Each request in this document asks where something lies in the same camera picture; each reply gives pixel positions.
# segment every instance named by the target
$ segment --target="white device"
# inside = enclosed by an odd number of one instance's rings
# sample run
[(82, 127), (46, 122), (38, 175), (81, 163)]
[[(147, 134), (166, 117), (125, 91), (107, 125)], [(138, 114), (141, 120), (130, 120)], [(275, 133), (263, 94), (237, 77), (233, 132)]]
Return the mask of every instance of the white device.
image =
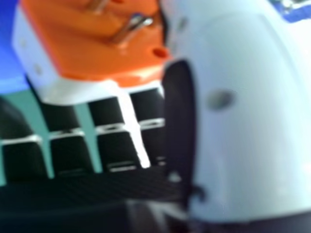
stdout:
[[(267, 0), (162, 0), (175, 60), (191, 67), (193, 218), (248, 222), (311, 211), (308, 62)], [(210, 103), (232, 101), (215, 110)]]

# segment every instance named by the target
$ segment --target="white plastic casing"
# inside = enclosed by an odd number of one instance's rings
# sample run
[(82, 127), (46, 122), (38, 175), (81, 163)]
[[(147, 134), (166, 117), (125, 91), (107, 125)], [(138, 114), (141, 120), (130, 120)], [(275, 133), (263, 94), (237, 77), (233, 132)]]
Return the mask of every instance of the white plastic casing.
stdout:
[[(193, 218), (248, 222), (311, 211), (310, 60), (267, 0), (163, 0), (197, 113)], [(212, 93), (234, 96), (214, 110)]]
[[(50, 60), (36, 36), (22, 8), (17, 6), (13, 31), (13, 47), (27, 75), (44, 103), (74, 105), (115, 96), (118, 84), (114, 81), (80, 82), (62, 77)], [(160, 86), (151, 82), (132, 88), (123, 88), (128, 93), (139, 92)]]

